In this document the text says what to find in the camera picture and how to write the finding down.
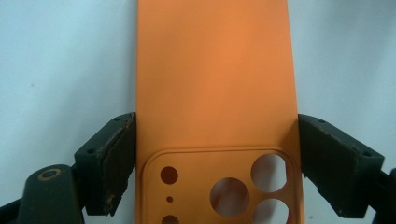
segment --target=white wall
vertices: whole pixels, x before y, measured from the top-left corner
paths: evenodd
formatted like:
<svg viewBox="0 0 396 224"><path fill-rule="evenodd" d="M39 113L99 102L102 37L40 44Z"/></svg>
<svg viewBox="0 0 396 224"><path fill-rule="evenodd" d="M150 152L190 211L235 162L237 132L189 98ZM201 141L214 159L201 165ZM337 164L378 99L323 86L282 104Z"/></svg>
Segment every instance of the white wall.
<svg viewBox="0 0 396 224"><path fill-rule="evenodd" d="M0 204L134 111L135 1L0 1ZM115 218L131 223L134 188Z"/></svg>
<svg viewBox="0 0 396 224"><path fill-rule="evenodd" d="M326 119L396 167L396 2L289 0L300 113ZM0 205L25 179L74 152L111 118L134 111L136 2L0 1ZM304 181L306 223L338 218ZM117 214L132 223L134 188Z"/></svg>

